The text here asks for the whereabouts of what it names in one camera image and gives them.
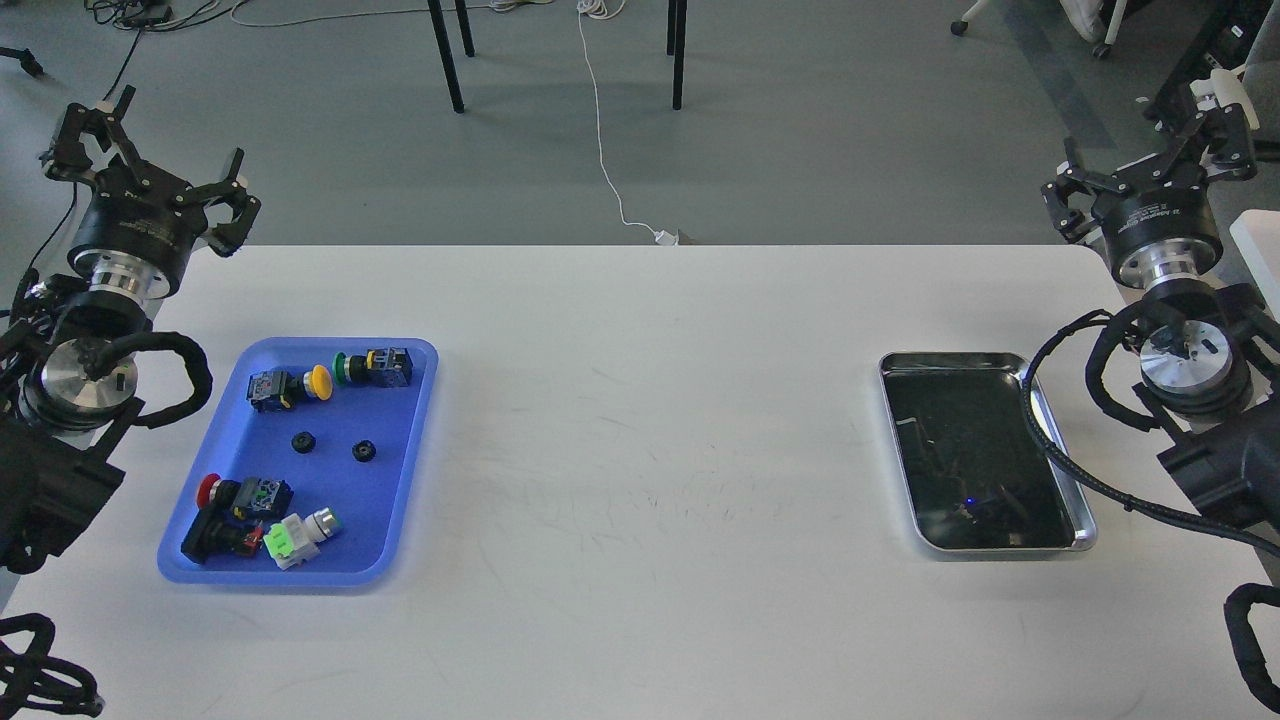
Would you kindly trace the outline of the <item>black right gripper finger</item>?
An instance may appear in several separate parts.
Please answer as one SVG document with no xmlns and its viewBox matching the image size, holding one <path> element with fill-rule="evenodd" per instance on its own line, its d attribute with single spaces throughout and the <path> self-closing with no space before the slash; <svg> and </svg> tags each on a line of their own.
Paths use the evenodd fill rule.
<svg viewBox="0 0 1280 720">
<path fill-rule="evenodd" d="M 1215 104 L 1181 124 L 1162 123 L 1158 151 L 1139 160 L 1135 187 L 1203 191 L 1219 182 L 1245 182 L 1257 174 L 1249 117 L 1242 102 Z"/>
<path fill-rule="evenodd" d="M 1102 218 L 1132 195 L 1132 182 L 1116 174 L 1089 170 L 1075 138 L 1062 141 L 1065 161 L 1041 186 L 1050 224 L 1066 243 L 1089 243 L 1101 233 Z"/>
</svg>

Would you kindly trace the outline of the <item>black cylindrical gripper body right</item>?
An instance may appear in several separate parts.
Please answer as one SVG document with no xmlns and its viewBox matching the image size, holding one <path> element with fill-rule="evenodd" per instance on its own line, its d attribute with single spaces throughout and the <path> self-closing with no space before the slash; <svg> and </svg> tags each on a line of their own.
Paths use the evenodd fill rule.
<svg viewBox="0 0 1280 720">
<path fill-rule="evenodd" d="M 1097 191 L 1092 204 L 1103 256 L 1117 284 L 1146 291 L 1215 269 L 1222 242 L 1203 182 L 1144 190 L 1132 182 L 1125 186 L 1125 193 Z"/>
</svg>

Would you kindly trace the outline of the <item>black cylindrical gripper body left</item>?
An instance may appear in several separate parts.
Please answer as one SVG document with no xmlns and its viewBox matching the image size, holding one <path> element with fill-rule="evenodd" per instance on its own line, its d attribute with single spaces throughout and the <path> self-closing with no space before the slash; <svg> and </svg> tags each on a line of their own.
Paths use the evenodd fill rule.
<svg viewBox="0 0 1280 720">
<path fill-rule="evenodd" d="M 67 254 L 70 266 L 88 279 L 102 256 L 131 256 L 152 268 L 151 299 L 179 288 L 196 240 L 209 228 L 204 208 L 175 208 L 187 182 L 143 163 L 136 178 L 123 160 L 110 160 L 93 178 L 93 197 Z"/>
</svg>

